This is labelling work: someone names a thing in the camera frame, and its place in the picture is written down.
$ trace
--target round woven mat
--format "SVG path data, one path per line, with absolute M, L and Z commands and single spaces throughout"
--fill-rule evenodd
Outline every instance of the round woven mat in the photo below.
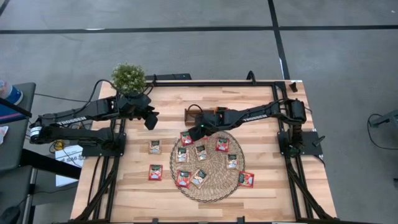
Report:
M 228 152 L 216 151 L 216 143 L 218 138 L 229 139 Z M 205 145 L 209 159 L 198 161 L 196 147 Z M 220 131 L 210 136 L 209 140 L 199 140 L 189 146 L 185 146 L 188 150 L 188 162 L 177 163 L 177 149 L 183 147 L 181 139 L 174 145 L 170 155 L 170 171 L 174 181 L 176 181 L 177 171 L 190 171 L 193 175 L 198 169 L 202 169 L 208 175 L 208 179 L 198 189 L 190 182 L 189 189 L 179 187 L 178 189 L 192 200 L 198 202 L 215 202 L 231 195 L 238 188 L 239 171 L 244 171 L 244 155 L 241 146 L 232 135 L 227 132 Z M 226 168 L 227 154 L 238 155 L 238 169 Z

